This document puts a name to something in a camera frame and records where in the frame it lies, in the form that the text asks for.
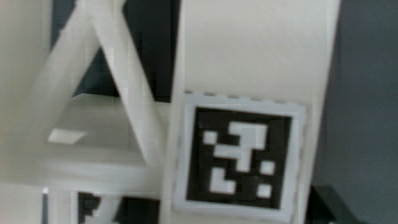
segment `white vertical post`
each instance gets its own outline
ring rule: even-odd
[[[85,5],[78,2],[27,97],[16,121],[14,141],[20,141],[20,136],[46,141],[43,133],[46,138],[98,49],[100,43],[85,15]]]
[[[124,0],[89,0],[94,29],[103,46],[121,99],[144,160],[158,166],[163,160],[165,133],[155,110],[155,101],[121,14]]]

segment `white structure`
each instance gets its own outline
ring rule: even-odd
[[[0,29],[5,33],[12,30],[7,29],[5,22],[18,22],[7,10],[23,11],[21,3],[7,2],[9,5],[4,3],[5,7],[2,7],[5,18],[0,20]],[[302,224],[339,0],[183,0],[171,116],[169,105],[156,105],[151,98],[121,15],[123,3],[123,0],[78,1],[37,76],[28,77],[27,73],[37,70],[48,48],[43,49],[32,45],[23,49],[23,53],[18,53],[16,48],[30,35],[18,33],[16,36],[23,39],[11,34],[7,36],[7,44],[12,43],[11,39],[20,41],[18,44],[9,45],[9,52],[16,51],[14,55],[23,57],[30,50],[39,57],[30,67],[18,68],[18,65],[11,64],[0,68],[5,74],[0,77],[4,93],[0,102],[7,105],[0,111],[0,180],[60,189],[50,191],[50,197],[53,195],[50,206],[57,207],[53,209],[57,214],[52,214],[50,220],[55,223],[71,223],[76,220],[73,210],[66,209],[66,207],[71,209],[66,205],[75,204],[75,196],[64,193],[68,190],[89,191],[101,195],[158,198],[162,200],[162,224]],[[32,17],[34,14],[43,15],[43,9],[46,9],[44,15],[50,19],[50,1],[43,1],[43,4],[44,6],[28,3],[25,7],[36,10]],[[41,24],[32,28],[32,38],[41,43],[41,31],[44,30],[48,34],[50,26],[43,24],[41,16],[32,19],[28,17],[28,21]],[[100,46],[105,50],[121,93],[119,102],[96,96],[69,99]],[[28,88],[30,91],[23,90],[18,93],[18,88]],[[206,92],[215,96],[224,94],[249,97],[306,107],[304,150],[297,156],[300,165],[297,164],[297,183],[291,189],[295,199],[288,217],[268,220],[267,217],[242,219],[217,212],[195,214],[176,210],[178,139],[187,122],[181,119],[185,118],[183,108],[188,103],[187,99],[190,99],[185,97],[185,91]],[[96,110],[96,104],[108,105],[101,108],[101,112]],[[82,116],[92,116],[92,110],[98,112],[94,119],[108,118],[117,125],[108,127],[98,123],[91,127],[71,129],[73,124],[82,123]],[[130,121],[128,127],[121,122],[123,116]],[[107,128],[121,135],[126,128],[131,128],[133,136],[128,137],[137,140],[137,143],[131,143],[133,150],[91,145],[89,135],[94,133],[107,138],[103,132],[98,131]],[[75,144],[85,138],[89,146]],[[274,172],[272,163],[263,165],[261,170],[263,173]],[[39,194],[41,190],[25,192]],[[267,185],[261,185],[259,196],[263,198],[270,196]],[[107,206],[108,203],[100,206],[100,212],[107,210]],[[103,212],[105,217],[96,219],[110,220],[110,213]],[[20,219],[18,223],[32,223],[37,217],[27,220],[30,222]]]

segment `white plastic part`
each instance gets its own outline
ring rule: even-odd
[[[117,224],[114,222],[114,217],[121,204],[121,197],[101,195],[100,200],[101,201],[94,215],[85,217],[85,224]]]
[[[169,106],[155,105],[123,19],[123,3],[108,0],[76,2],[20,116],[0,139],[0,180],[158,198],[165,145],[160,119],[167,119],[167,112],[158,115],[158,110],[167,111]],[[108,102],[107,97],[71,99],[100,46],[121,94],[121,102],[107,107],[94,105]],[[101,136],[103,132],[57,127],[76,120],[87,108],[96,110],[92,117],[98,120],[112,115],[110,122],[119,122],[126,115],[135,137],[128,140],[131,150],[80,144],[82,140],[89,142],[92,133]],[[59,122],[64,115],[68,118],[68,111],[73,111],[71,120]],[[114,134],[123,133],[117,125],[100,128]]]
[[[41,223],[43,188],[0,184],[0,223]]]
[[[304,223],[338,12],[339,0],[181,2],[162,224]],[[293,102],[307,108],[306,150],[299,157],[297,193],[288,221],[259,220],[256,216],[236,218],[233,210],[226,216],[217,211],[220,208],[211,207],[215,204],[201,206],[211,213],[208,215],[181,212],[174,208],[176,164],[187,156],[179,152],[187,90],[215,96],[226,94]]]

